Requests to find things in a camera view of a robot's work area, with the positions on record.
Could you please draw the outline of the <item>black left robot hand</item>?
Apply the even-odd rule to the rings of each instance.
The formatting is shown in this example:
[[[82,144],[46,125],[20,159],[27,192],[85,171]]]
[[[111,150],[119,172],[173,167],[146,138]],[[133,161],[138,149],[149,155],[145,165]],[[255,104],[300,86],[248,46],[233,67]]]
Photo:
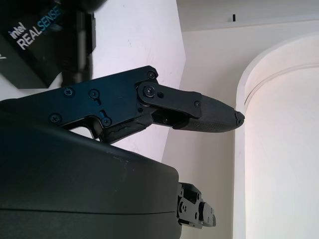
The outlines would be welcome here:
[[[61,87],[88,81],[93,75],[92,53],[96,47],[94,13],[105,0],[57,0],[62,16],[58,21],[55,46]]]

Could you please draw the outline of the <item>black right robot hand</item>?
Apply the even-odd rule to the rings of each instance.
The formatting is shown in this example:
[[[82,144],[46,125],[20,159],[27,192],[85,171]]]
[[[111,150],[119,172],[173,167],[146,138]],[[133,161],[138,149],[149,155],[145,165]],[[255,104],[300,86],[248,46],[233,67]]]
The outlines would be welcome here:
[[[178,239],[214,210],[168,165],[114,143],[152,124],[227,132],[244,115],[145,66],[0,103],[3,239]]]

